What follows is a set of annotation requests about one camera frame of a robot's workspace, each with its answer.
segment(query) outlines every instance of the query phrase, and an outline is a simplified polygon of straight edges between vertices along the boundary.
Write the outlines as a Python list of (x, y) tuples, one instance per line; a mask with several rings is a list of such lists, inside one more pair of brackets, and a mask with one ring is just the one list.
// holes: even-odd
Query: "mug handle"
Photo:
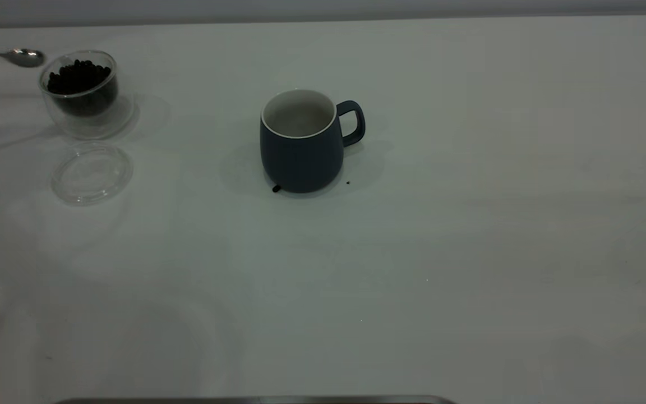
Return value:
[(363, 116), (361, 106), (353, 100), (347, 100), (346, 102), (341, 102), (336, 105), (336, 108), (338, 109), (338, 117), (346, 115), (348, 112), (355, 111), (356, 119), (358, 120), (356, 130), (354, 130), (350, 135), (343, 136), (343, 147), (346, 148), (346, 146), (351, 146), (361, 141), (363, 136), (366, 134), (366, 118)]

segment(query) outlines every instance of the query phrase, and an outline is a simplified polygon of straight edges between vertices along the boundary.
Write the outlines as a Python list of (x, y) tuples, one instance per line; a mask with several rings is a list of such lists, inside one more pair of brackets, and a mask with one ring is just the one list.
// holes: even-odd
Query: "metal spoon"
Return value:
[(11, 49), (0, 53), (0, 57), (21, 67), (38, 67), (43, 65), (46, 60), (44, 53), (31, 49)]

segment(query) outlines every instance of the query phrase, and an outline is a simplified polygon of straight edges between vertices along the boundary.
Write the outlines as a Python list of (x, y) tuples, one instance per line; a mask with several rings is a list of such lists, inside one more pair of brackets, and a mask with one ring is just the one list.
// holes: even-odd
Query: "metal edge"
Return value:
[(57, 404), (455, 404), (438, 396), (260, 396), (210, 398), (74, 398)]

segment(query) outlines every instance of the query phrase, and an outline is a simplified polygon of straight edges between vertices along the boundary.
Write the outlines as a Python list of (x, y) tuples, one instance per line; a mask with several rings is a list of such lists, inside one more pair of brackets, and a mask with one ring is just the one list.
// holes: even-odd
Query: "mug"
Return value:
[[(340, 116), (355, 112), (357, 127), (343, 136)], [(290, 90), (261, 111), (261, 159), (277, 186), (312, 192), (328, 185), (343, 166), (343, 148), (366, 134), (366, 119), (352, 100), (338, 105), (313, 90)]]

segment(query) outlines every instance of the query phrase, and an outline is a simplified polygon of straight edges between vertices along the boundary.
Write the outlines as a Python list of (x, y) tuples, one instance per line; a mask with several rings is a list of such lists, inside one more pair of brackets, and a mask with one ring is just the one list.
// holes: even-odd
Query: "mug rim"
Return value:
[[(333, 107), (333, 118), (331, 118), (330, 122), (328, 122), (328, 125), (326, 125), (324, 128), (322, 128), (320, 131), (316, 131), (316, 133), (313, 133), (312, 135), (306, 135), (306, 136), (287, 136), (287, 135), (283, 135), (281, 133), (278, 133), (277, 131), (272, 130), (271, 126), (269, 126), (269, 124), (264, 119), (264, 112), (266, 112), (266, 108), (269, 106), (269, 104), (272, 102), (272, 100), (276, 99), (280, 95), (289, 94), (289, 93), (296, 93), (296, 92), (300, 92), (300, 91), (307, 91), (307, 92), (310, 92), (310, 93), (315, 93), (315, 94), (321, 95), (323, 98), (325, 98), (330, 103), (331, 107)], [(338, 108), (336, 107), (333, 100), (331, 100), (330, 97), (328, 97), (328, 95), (323, 94), (322, 92), (320, 92), (318, 90), (311, 90), (311, 89), (297, 89), (296, 88), (296, 89), (292, 89), (292, 90), (281, 91), (281, 92), (277, 93), (276, 95), (274, 95), (273, 97), (271, 97), (271, 99), (269, 99), (266, 102), (266, 104), (264, 105), (264, 107), (261, 110), (261, 122), (264, 123), (267, 130), (271, 131), (271, 133), (276, 135), (276, 136), (280, 136), (280, 137), (284, 137), (286, 139), (292, 139), (292, 140), (308, 139), (308, 138), (311, 138), (313, 136), (320, 135), (321, 133), (328, 130), (328, 128), (330, 128), (331, 125), (333, 125), (333, 122), (335, 122), (335, 119), (337, 117), (338, 117)]]

